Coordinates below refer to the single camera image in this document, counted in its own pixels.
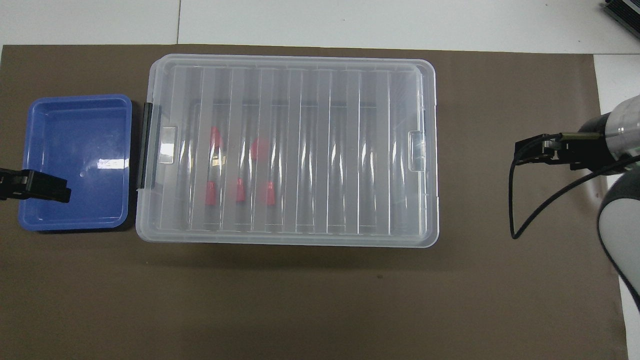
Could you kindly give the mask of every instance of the red cap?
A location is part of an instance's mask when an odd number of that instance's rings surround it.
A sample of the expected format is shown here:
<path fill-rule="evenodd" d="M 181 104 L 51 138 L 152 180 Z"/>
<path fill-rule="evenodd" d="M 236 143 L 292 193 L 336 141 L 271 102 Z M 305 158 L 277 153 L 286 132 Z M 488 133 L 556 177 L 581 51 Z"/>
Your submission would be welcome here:
<path fill-rule="evenodd" d="M 216 126 L 211 128 L 211 140 L 209 142 L 209 150 L 213 150 L 218 147 L 222 147 L 222 135 Z"/>
<path fill-rule="evenodd" d="M 251 160 L 264 160 L 269 157 L 269 142 L 265 139 L 256 138 L 251 144 Z"/>
<path fill-rule="evenodd" d="M 238 184 L 236 186 L 236 202 L 244 201 L 244 184 L 242 178 L 238 177 Z"/>
<path fill-rule="evenodd" d="M 204 203 L 206 205 L 216 204 L 216 183 L 213 181 L 207 181 L 207 195 L 205 196 Z"/>
<path fill-rule="evenodd" d="M 276 204 L 276 191 L 273 188 L 273 181 L 267 183 L 267 206 Z"/>

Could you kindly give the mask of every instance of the clear plastic storage box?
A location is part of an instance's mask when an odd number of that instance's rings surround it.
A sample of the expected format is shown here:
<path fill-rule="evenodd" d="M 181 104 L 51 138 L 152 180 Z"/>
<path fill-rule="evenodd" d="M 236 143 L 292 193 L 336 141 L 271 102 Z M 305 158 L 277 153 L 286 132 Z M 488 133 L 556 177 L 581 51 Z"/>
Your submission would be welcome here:
<path fill-rule="evenodd" d="M 153 104 L 148 241 L 427 247 L 438 238 L 424 60 L 170 54 Z"/>

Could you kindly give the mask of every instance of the brown table surface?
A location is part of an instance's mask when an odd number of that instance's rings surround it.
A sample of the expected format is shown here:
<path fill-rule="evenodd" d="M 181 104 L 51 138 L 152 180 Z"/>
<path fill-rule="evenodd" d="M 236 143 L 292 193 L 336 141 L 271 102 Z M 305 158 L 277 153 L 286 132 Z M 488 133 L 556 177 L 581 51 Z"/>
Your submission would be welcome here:
<path fill-rule="evenodd" d="M 39 97 L 144 102 L 168 53 L 423 58 L 436 69 L 440 239 L 428 249 L 146 243 L 38 234 L 0 203 L 2 359 L 626 359 L 600 248 L 603 181 L 509 237 L 513 143 L 600 113 L 593 57 L 230 45 L 6 45 L 0 167 L 21 168 Z M 521 222 L 580 176 L 527 165 Z"/>

